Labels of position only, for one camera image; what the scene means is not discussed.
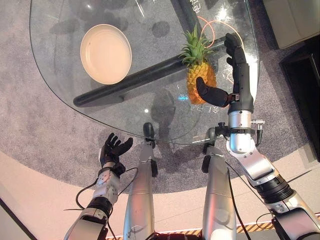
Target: silver metal cylinder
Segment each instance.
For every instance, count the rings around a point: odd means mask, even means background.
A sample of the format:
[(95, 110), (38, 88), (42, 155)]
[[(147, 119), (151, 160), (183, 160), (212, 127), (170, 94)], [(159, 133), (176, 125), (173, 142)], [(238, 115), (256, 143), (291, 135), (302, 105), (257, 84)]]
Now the silver metal cylinder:
[(222, 152), (207, 148), (211, 156), (202, 220), (204, 240), (235, 240), (236, 215), (229, 186), (228, 169)]
[(153, 149), (146, 144), (139, 157), (138, 174), (132, 183), (126, 205), (124, 240), (144, 240), (155, 231), (150, 159), (154, 159)]
[(247, 110), (229, 113), (229, 128), (251, 128), (251, 112)]

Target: black joint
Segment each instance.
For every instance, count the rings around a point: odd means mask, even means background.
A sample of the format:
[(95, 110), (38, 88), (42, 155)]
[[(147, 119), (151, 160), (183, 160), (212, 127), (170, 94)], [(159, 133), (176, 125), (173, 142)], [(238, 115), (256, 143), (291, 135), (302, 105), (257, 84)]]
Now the black joint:
[(103, 196), (97, 196), (91, 200), (91, 202), (86, 208), (100, 209), (109, 218), (110, 211), (112, 209), (112, 204), (111, 202), (109, 202), (107, 198)]
[(158, 166), (157, 162), (155, 160), (151, 160), (151, 171), (152, 171), (152, 177), (156, 178), (158, 176)]
[(280, 175), (261, 185), (254, 186), (266, 204), (280, 202), (294, 191)]
[(204, 156), (204, 158), (203, 158), (201, 170), (202, 170), (202, 172), (203, 172), (204, 174), (207, 174), (208, 171), (209, 171), (210, 159), (211, 159), (211, 156), (210, 156), (210, 155), (206, 155), (206, 156)]
[(151, 122), (143, 124), (143, 134), (145, 136), (145, 141), (151, 142), (152, 148), (154, 149), (156, 147), (156, 142), (153, 140), (155, 138), (155, 131)]
[(232, 128), (230, 134), (251, 134), (255, 135), (256, 131), (252, 128)]
[(214, 128), (214, 133), (216, 136), (223, 135), (225, 137), (230, 137), (230, 130), (225, 122), (219, 122), (218, 126)]

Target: gray carpet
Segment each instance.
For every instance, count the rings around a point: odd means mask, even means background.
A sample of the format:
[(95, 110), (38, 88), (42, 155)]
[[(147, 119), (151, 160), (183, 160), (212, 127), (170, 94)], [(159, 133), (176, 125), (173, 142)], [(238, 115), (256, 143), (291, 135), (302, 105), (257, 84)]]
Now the gray carpet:
[[(262, 1), (249, 2), (260, 57), (254, 117), (266, 121), (259, 150), (276, 161), (307, 143), (297, 107), (279, 66), (299, 45), (277, 49)], [(98, 149), (109, 133), (115, 132), (122, 140), (129, 135), (79, 114), (50, 91), (31, 50), (30, 1), (2, 1), (1, 6), (0, 150), (47, 176), (86, 186), (96, 179)], [(137, 165), (143, 140), (134, 137), (133, 141), (132, 149), (121, 158), (127, 168)], [(225, 152), (225, 141), (221, 139), (216, 145)], [(159, 175), (153, 181), (154, 192), (206, 186), (207, 175), (201, 172), (202, 147), (158, 142), (154, 155)], [(225, 155), (242, 172), (236, 161)], [(121, 185), (125, 186), (132, 176), (133, 173), (123, 175)]]

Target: black cable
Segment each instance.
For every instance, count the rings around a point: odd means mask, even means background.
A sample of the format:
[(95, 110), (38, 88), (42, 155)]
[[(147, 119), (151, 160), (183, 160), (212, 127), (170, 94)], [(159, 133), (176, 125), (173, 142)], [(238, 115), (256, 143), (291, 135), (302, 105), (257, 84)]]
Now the black cable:
[(261, 217), (263, 217), (263, 216), (265, 216), (265, 215), (268, 215), (268, 214), (271, 214), (272, 215), (272, 218), (274, 218), (274, 216), (273, 216), (273, 214), (271, 213), (271, 212), (268, 212), (268, 213), (265, 213), (265, 214), (262, 214), (262, 215), (260, 215), (257, 219), (256, 219), (256, 221), (255, 221), (255, 224), (258, 226), (258, 228), (260, 228), (260, 229), (262, 229), (262, 230), (268, 230), (268, 229), (272, 229), (273, 228), (273, 224), (270, 226), (270, 227), (261, 227), (261, 226), (259, 226), (258, 225), (258, 220), (261, 218)]
[(151, 239), (153, 239), (153, 238), (151, 238), (151, 237), (154, 237), (155, 235), (160, 235), (160, 233), (158, 233), (158, 232), (153, 232), (153, 233), (151, 233), (145, 240), (151, 240)]
[(74, 210), (83, 210), (81, 208), (69, 208), (69, 209), (63, 209), (63, 211), (74, 211)]
[(262, 202), (263, 204), (265, 204), (261, 198), (255, 193), (255, 191), (252, 190), (252, 188), (246, 183), (245, 180), (242, 179), (242, 177), (240, 176), (240, 174), (227, 162), (225, 162), (237, 175), (238, 177), (242, 180), (242, 182), (251, 190), (251, 192), (253, 192), (253, 194), (260, 200), (260, 202)]
[(240, 222), (240, 224), (241, 224), (241, 227), (242, 227), (242, 229), (243, 229), (246, 237), (248, 238), (248, 240), (251, 240), (251, 237), (249, 236), (249, 233), (248, 233), (248, 231), (247, 231), (244, 223), (242, 222), (241, 217), (240, 217), (240, 215), (239, 215), (239, 212), (238, 212), (238, 210), (237, 210), (237, 206), (236, 206), (236, 202), (235, 202), (235, 196), (234, 196), (234, 192), (232, 191), (232, 186), (231, 186), (230, 171), (229, 171), (229, 169), (228, 169), (228, 178), (229, 178), (229, 186), (230, 186), (232, 203), (233, 203), (233, 207), (234, 207), (235, 214), (236, 214), (236, 216), (237, 216), (237, 218), (238, 218), (238, 220), (239, 220), (239, 222)]
[(76, 204), (79, 206), (79, 208), (81, 208), (82, 210), (85, 209), (85, 208), (84, 208), (84, 207), (79, 203), (79, 201), (78, 201), (79, 195), (80, 195), (83, 191), (85, 191), (85, 190), (93, 187), (94, 185), (96, 185), (97, 181), (98, 181), (98, 178), (94, 181), (94, 183), (92, 183), (92, 184), (90, 184), (89, 186), (86, 186), (85, 188), (81, 189), (81, 190), (76, 194), (76, 196), (75, 196), (75, 203), (76, 203)]
[(126, 172), (129, 172), (129, 171), (131, 171), (131, 170), (133, 170), (133, 169), (136, 169), (136, 172), (135, 172), (135, 175), (134, 175), (133, 179), (132, 179), (132, 180), (129, 182), (129, 184), (118, 194), (118, 196), (120, 196), (120, 194), (122, 194), (122, 193), (124, 192), (124, 190), (126, 190), (126, 189), (130, 186), (130, 184), (132, 184), (132, 182), (136, 179), (136, 177), (137, 177), (137, 175), (138, 175), (138, 171), (139, 171), (137, 167), (130, 168), (130, 169), (126, 170), (125, 173), (126, 173)]
[(112, 234), (112, 236), (113, 236), (114, 240), (117, 240), (116, 235), (114, 234), (114, 231), (112, 231), (112, 228), (110, 227), (109, 219), (108, 219), (108, 222), (107, 222), (106, 224), (108, 224), (108, 228), (110, 229), (110, 232), (111, 232), (111, 234)]

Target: glass table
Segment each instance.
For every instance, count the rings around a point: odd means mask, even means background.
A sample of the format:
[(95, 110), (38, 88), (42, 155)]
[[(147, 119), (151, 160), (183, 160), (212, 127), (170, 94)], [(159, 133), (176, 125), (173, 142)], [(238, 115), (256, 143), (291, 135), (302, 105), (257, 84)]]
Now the glass table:
[[(207, 21), (217, 87), (232, 92), (232, 67), (226, 62), (226, 33), (238, 32), (250, 65), (253, 98), (259, 56), (246, 0), (32, 0), (30, 39), (37, 67), (54, 94), (74, 110), (100, 123), (142, 136), (150, 122), (155, 139), (176, 144), (209, 141), (207, 131), (228, 123), (228, 108), (193, 105), (187, 95), (186, 67), (178, 58), (186, 38)], [(89, 77), (80, 58), (85, 33), (98, 24), (120, 29), (132, 49), (127, 77), (103, 85)], [(204, 29), (210, 40), (210, 27)]]

